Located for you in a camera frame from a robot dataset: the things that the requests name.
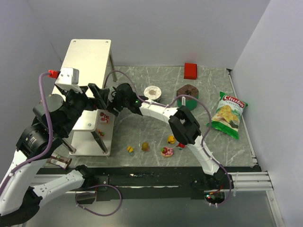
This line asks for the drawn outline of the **strawberry cake toy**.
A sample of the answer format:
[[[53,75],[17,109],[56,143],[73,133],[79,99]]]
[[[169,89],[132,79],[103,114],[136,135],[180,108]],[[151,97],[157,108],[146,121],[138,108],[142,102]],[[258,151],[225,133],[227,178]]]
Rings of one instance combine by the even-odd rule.
[[[101,124],[108,124],[109,123],[109,115],[104,112],[100,112],[100,123]]]

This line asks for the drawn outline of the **yellow pink lion toy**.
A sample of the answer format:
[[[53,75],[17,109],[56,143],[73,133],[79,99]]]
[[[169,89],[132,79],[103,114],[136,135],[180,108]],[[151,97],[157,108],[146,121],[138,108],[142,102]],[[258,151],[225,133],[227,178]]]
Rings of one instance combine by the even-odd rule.
[[[104,137],[105,133],[103,131],[101,131],[100,129],[96,129],[97,133],[99,136]]]

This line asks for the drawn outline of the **olive round toy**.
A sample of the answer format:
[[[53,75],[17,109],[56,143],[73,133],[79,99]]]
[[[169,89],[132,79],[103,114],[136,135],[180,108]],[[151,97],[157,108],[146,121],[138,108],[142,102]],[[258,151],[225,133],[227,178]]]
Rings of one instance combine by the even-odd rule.
[[[149,151],[149,149],[150,149],[149,143],[148,143],[148,142],[144,142],[144,143],[142,144],[142,146],[141,146],[141,150],[142,150],[142,151]]]

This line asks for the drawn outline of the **pink donut toy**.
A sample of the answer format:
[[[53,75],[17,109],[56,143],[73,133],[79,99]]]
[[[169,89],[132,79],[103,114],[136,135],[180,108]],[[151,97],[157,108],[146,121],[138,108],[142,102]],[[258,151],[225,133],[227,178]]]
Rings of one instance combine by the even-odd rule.
[[[169,148],[169,147],[163,147],[161,149],[161,155],[163,157],[171,157],[174,154],[173,152],[173,148]]]

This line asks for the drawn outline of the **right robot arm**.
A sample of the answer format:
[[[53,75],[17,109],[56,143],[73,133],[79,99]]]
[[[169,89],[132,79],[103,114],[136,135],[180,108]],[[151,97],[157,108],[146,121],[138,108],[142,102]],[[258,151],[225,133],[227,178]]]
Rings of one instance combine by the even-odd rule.
[[[220,163],[213,156],[202,135],[200,124],[186,106],[171,107],[138,96],[128,83],[111,87],[107,95],[107,110],[118,115],[124,108],[132,113],[149,116],[167,123],[175,139],[188,147],[199,161],[202,170],[210,176],[221,171]]]

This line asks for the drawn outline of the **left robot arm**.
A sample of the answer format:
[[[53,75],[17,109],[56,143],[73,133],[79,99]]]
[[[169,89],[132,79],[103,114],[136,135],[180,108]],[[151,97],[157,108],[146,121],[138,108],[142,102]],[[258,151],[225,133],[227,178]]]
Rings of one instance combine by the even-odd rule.
[[[42,206],[54,198],[78,188],[88,188],[94,181],[85,165],[49,183],[31,187],[38,170],[63,144],[84,111],[105,110],[108,88],[95,84],[81,86],[80,91],[60,89],[60,94],[45,96],[33,112],[31,126],[21,134],[13,161],[0,185],[0,225],[10,227],[30,220]]]

